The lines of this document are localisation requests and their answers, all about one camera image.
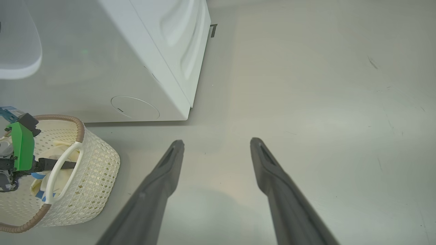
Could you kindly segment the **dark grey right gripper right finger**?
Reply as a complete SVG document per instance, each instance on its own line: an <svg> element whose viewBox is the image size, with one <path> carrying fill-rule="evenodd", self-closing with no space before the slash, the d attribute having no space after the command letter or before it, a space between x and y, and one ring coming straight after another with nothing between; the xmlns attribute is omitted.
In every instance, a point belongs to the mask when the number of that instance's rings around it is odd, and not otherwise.
<svg viewBox="0 0 436 245"><path fill-rule="evenodd" d="M257 185L267 196L279 245L337 245L327 225L282 169L266 144L250 141Z"/></svg>

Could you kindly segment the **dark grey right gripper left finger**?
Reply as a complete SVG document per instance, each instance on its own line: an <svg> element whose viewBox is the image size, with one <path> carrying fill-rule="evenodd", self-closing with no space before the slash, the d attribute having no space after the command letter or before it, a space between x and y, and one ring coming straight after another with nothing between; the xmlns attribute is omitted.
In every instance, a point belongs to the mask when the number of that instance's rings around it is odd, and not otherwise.
<svg viewBox="0 0 436 245"><path fill-rule="evenodd" d="M173 141L98 240L98 245L157 244L168 198L178 185L183 155L183 141Z"/></svg>

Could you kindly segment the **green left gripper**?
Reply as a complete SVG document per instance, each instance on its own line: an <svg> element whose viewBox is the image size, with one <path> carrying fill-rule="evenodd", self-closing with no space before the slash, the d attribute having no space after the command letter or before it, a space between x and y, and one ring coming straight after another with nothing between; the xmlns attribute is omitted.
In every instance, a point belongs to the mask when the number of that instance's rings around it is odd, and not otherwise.
<svg viewBox="0 0 436 245"><path fill-rule="evenodd" d="M34 161L34 136L18 121L6 127L6 135L1 138L1 192L16 191L19 180L34 171L52 171L58 160L39 158ZM65 161L61 169L74 169L76 163Z"/></svg>

